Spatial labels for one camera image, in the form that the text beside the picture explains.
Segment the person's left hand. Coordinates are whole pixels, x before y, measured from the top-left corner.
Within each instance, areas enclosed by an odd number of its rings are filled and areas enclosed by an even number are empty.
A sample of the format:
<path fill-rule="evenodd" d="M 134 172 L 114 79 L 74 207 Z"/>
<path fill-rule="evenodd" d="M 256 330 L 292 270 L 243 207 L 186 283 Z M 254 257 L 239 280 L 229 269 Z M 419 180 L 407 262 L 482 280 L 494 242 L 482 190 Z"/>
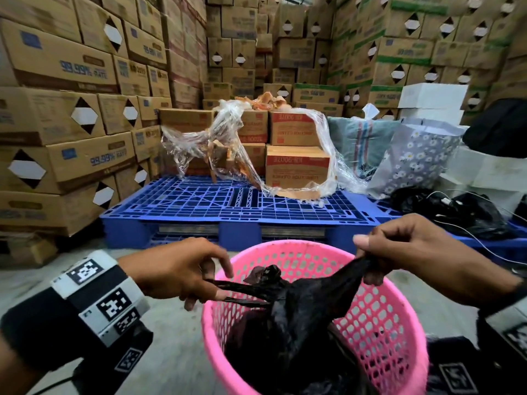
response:
<path fill-rule="evenodd" d="M 141 291 L 156 299 L 179 298 L 187 311 L 197 302 L 221 301 L 227 292 L 200 270 L 200 239 L 188 238 L 120 257 L 117 261 Z"/>

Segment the person's right hand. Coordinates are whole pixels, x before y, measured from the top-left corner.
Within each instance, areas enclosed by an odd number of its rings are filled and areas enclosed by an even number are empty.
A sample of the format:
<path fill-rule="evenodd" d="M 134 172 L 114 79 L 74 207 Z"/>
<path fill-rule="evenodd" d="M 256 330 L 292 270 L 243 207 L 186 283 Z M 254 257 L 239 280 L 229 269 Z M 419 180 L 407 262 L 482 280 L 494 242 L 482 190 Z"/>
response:
<path fill-rule="evenodd" d="M 393 219 L 372 230 L 377 231 L 399 243 L 399 255 L 384 259 L 367 254 L 377 262 L 364 276 L 367 285 L 379 286 L 390 272 L 404 270 L 451 301 L 482 309 L 523 282 L 418 214 Z"/>

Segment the black plastic bag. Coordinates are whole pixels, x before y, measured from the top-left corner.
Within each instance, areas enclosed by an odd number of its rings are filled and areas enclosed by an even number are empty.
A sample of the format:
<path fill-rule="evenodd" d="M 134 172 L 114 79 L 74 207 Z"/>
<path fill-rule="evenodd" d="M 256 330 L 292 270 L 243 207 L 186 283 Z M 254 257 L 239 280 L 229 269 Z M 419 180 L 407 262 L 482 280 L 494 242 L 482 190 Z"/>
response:
<path fill-rule="evenodd" d="M 255 267 L 244 284 L 208 279 L 254 298 L 225 298 L 250 308 L 227 334 L 224 353 L 232 368 L 261 395 L 379 395 L 334 324 L 371 265 L 361 257 L 331 276 L 292 283 L 276 265 Z"/>

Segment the person's left forearm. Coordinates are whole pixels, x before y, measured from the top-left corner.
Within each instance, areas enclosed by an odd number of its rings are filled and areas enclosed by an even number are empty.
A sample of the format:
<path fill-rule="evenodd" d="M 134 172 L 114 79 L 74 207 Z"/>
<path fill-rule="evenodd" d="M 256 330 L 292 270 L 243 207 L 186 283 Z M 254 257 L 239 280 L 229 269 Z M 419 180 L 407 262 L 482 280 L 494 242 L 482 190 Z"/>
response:
<path fill-rule="evenodd" d="M 27 365 L 0 334 L 0 395 L 26 395 L 46 374 Z"/>

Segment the blue plastic pallet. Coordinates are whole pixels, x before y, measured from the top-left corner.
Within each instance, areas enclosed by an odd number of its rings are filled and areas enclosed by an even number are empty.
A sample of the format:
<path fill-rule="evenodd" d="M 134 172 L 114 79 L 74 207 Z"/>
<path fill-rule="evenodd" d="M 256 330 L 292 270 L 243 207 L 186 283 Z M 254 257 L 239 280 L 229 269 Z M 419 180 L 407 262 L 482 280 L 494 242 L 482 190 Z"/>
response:
<path fill-rule="evenodd" d="M 315 241 L 353 253 L 352 236 L 389 220 L 362 194 L 337 191 L 321 204 L 265 197 L 232 180 L 162 178 L 101 215 L 111 249 L 146 249 L 195 237 L 241 252 L 279 239 Z"/>
<path fill-rule="evenodd" d="M 346 222 L 345 225 L 339 225 L 338 229 L 343 231 L 343 234 L 337 234 L 337 239 L 329 242 L 330 245 L 351 254 L 356 253 L 356 246 L 352 244 L 354 234 L 367 234 L 376 225 L 401 217 L 401 213 L 393 209 L 387 201 L 377 201 L 364 194 L 346 191 L 337 191 L 326 198 L 325 206 L 332 212 L 338 212 L 339 220 L 344 217 L 352 219 L 352 224 Z M 455 228 L 452 226 L 448 232 L 499 265 L 505 266 L 509 260 L 527 263 L 527 227 L 516 224 L 510 226 L 516 230 L 518 237 L 500 241 L 477 240 L 468 233 L 458 236 L 454 234 Z"/>

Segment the pink plastic basket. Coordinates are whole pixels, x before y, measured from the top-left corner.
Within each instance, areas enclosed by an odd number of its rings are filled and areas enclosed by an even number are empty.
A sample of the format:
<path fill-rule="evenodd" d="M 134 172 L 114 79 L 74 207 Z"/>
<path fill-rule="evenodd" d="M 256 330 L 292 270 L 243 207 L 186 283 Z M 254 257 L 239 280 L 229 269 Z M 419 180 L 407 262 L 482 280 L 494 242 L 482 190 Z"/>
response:
<path fill-rule="evenodd" d="M 231 259 L 234 282 L 252 268 L 276 264 L 288 281 L 326 277 L 353 255 L 304 239 L 280 239 L 254 245 Z M 205 352 L 228 395 L 261 395 L 227 361 L 224 349 L 231 327 L 249 309 L 207 302 L 202 309 Z M 425 332 L 399 289 L 388 279 L 380 287 L 362 284 L 348 312 L 334 321 L 346 345 L 358 356 L 380 395 L 425 395 L 429 358 Z"/>

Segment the floral print bag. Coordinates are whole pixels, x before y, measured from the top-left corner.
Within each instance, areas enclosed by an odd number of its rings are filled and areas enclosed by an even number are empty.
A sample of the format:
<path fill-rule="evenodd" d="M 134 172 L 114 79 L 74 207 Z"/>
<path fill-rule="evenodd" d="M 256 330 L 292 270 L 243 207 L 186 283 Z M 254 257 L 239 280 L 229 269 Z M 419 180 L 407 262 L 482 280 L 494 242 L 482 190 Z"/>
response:
<path fill-rule="evenodd" d="M 422 118 L 403 118 L 367 186 L 374 199 L 406 187 L 432 188 L 461 143 L 465 129 Z"/>

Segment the crumpled black plastic bags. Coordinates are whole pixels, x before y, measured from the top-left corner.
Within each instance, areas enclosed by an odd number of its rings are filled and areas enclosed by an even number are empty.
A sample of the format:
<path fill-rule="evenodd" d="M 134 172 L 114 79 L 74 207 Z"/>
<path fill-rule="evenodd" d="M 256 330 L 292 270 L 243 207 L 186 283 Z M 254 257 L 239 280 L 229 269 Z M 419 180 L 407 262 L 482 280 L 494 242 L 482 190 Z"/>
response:
<path fill-rule="evenodd" d="M 448 196 L 420 187 L 395 190 L 390 207 L 403 215 L 419 214 L 456 236 L 482 241 L 517 239 L 520 232 L 504 219 L 487 196 L 465 192 Z"/>

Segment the clear plastic wrap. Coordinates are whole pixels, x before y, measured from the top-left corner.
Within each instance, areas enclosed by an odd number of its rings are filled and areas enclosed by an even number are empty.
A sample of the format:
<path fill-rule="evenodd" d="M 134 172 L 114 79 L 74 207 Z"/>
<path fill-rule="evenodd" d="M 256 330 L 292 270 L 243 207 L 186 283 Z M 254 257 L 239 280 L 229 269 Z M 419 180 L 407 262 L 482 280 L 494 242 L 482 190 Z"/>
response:
<path fill-rule="evenodd" d="M 353 193 L 365 193 L 367 182 L 359 179 L 345 164 L 344 158 L 335 148 L 330 138 L 326 116 L 319 111 L 305 108 L 292 108 L 285 111 L 307 114 L 316 124 L 320 146 L 330 156 L 330 165 L 326 181 L 320 185 L 312 185 L 300 189 L 283 189 L 265 184 L 265 176 L 259 176 L 238 137 L 242 126 L 241 116 L 246 110 L 253 110 L 245 102 L 238 100 L 220 100 L 219 106 L 213 110 L 215 118 L 211 127 L 202 132 L 182 133 L 161 126 L 161 144 L 169 155 L 170 162 L 164 162 L 164 172 L 184 178 L 193 160 L 205 163 L 213 180 L 233 179 L 248 182 L 263 192 L 265 196 L 281 196 L 289 199 L 318 202 L 320 199 L 333 195 L 337 189 L 345 189 Z M 270 145 L 270 122 L 268 112 L 268 142 Z"/>

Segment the striped green woven sack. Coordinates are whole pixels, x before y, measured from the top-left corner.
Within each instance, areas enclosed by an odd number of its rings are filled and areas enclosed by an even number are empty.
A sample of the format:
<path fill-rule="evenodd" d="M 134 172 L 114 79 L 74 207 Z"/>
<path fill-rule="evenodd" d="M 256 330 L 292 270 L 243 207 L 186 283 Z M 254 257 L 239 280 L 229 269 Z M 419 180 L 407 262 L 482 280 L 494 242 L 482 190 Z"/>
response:
<path fill-rule="evenodd" d="M 400 120 L 328 117 L 329 133 L 346 165 L 369 180 L 384 158 Z"/>

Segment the red-labelled cardboard box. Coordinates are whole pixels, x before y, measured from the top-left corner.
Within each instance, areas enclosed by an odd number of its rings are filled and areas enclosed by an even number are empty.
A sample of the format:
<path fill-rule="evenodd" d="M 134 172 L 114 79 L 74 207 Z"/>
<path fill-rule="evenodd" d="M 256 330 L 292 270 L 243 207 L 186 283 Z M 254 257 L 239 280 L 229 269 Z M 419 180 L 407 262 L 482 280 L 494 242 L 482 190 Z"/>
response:
<path fill-rule="evenodd" d="M 269 112 L 270 145 L 319 147 L 316 124 L 307 114 Z"/>
<path fill-rule="evenodd" d="M 259 176 L 266 174 L 266 149 L 265 143 L 242 143 L 247 155 Z"/>
<path fill-rule="evenodd" d="M 246 110 L 241 116 L 242 126 L 238 130 L 241 143 L 268 142 L 268 112 Z"/>
<path fill-rule="evenodd" d="M 330 156 L 319 147 L 267 145 L 265 165 L 267 186 L 300 189 L 326 181 Z"/>

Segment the white marker wrist tracker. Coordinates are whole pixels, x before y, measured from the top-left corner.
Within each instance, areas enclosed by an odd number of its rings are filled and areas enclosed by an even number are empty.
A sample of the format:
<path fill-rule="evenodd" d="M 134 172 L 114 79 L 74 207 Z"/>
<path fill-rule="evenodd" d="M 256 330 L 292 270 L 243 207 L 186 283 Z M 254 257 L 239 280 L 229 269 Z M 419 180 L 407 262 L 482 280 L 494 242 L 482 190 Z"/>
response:
<path fill-rule="evenodd" d="M 478 311 L 479 349 L 505 372 L 527 372 L 527 281 Z"/>
<path fill-rule="evenodd" d="M 137 325 L 150 309 L 134 279 L 102 250 L 89 253 L 50 284 L 106 348 Z"/>

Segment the white foam box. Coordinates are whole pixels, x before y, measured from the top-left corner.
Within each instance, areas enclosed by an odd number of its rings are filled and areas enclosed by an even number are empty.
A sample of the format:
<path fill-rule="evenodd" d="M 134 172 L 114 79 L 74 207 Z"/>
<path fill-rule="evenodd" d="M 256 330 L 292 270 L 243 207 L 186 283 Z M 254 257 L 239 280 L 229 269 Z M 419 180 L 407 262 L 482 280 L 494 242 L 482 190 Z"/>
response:
<path fill-rule="evenodd" d="M 458 147 L 446 175 L 471 187 L 527 193 L 527 159 L 498 157 Z"/>
<path fill-rule="evenodd" d="M 460 110 L 468 88 L 468 85 L 435 83 L 404 86 L 398 108 Z"/>
<path fill-rule="evenodd" d="M 459 126 L 464 111 L 461 109 L 401 108 L 399 118 L 431 119 Z"/>
<path fill-rule="evenodd" d="M 435 181 L 433 190 L 444 193 L 450 198 L 467 192 L 477 193 L 480 196 L 485 195 L 496 206 L 506 221 L 511 220 L 513 212 L 516 211 L 525 195 L 522 192 L 470 186 L 451 178 L 445 173 L 440 174 L 439 178 Z"/>

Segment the plain brown cardboard box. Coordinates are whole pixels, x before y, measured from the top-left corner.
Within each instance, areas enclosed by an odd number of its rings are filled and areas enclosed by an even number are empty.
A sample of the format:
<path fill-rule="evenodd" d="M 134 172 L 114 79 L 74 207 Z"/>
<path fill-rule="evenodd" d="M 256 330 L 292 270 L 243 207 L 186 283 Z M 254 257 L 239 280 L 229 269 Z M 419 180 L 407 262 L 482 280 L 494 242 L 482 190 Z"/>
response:
<path fill-rule="evenodd" d="M 206 131 L 213 124 L 214 118 L 214 111 L 178 108 L 159 110 L 161 126 L 182 133 Z"/>

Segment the torn orange cardboard scraps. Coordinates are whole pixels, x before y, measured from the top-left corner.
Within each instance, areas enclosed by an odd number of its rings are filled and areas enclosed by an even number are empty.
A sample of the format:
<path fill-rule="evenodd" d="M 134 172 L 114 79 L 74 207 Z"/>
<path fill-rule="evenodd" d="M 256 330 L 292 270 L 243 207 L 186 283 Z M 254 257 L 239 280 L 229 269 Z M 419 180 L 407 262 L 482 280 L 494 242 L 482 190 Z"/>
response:
<path fill-rule="evenodd" d="M 292 109 L 282 96 L 273 96 L 271 92 L 265 92 L 256 99 L 249 99 L 248 97 L 234 97 L 235 100 L 245 102 L 251 106 L 254 111 L 285 111 Z"/>

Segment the large black bag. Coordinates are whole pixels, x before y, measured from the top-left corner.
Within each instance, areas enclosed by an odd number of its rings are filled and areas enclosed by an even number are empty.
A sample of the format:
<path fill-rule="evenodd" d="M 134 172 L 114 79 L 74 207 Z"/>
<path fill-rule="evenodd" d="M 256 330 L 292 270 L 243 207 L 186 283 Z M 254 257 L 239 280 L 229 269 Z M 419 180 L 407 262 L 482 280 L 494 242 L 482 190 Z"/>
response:
<path fill-rule="evenodd" d="M 494 101 L 474 119 L 462 141 L 479 153 L 527 159 L 527 99 Z"/>

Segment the black wristband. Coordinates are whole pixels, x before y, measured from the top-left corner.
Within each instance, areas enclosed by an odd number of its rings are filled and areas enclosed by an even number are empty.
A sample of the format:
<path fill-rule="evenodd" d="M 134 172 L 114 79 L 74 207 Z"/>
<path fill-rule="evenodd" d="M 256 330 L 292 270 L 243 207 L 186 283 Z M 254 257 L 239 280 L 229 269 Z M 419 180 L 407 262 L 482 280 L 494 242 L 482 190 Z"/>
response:
<path fill-rule="evenodd" d="M 40 372 L 106 350 L 75 307 L 50 287 L 10 308 L 0 319 L 0 334 L 24 364 Z"/>

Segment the stack of green-striped cardboard boxes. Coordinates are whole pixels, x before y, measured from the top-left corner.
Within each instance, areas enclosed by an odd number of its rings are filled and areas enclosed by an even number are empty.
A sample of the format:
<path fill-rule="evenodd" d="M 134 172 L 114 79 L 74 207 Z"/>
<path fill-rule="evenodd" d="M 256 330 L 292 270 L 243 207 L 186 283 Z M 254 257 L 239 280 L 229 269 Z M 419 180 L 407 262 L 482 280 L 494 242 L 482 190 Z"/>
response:
<path fill-rule="evenodd" d="M 461 122 L 527 99 L 527 0 L 334 0 L 327 83 L 344 117 L 403 114 L 404 86 L 462 85 Z"/>

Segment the stack of brown cardboard boxes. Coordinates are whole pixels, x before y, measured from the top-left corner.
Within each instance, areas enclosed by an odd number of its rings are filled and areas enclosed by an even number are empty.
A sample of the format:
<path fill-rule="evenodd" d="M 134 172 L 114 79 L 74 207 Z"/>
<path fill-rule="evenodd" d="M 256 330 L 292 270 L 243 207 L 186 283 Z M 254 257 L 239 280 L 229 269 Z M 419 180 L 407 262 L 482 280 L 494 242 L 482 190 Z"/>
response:
<path fill-rule="evenodd" d="M 123 197 L 164 134 L 141 97 L 163 40 L 92 0 L 0 0 L 0 231 L 72 236 Z"/>

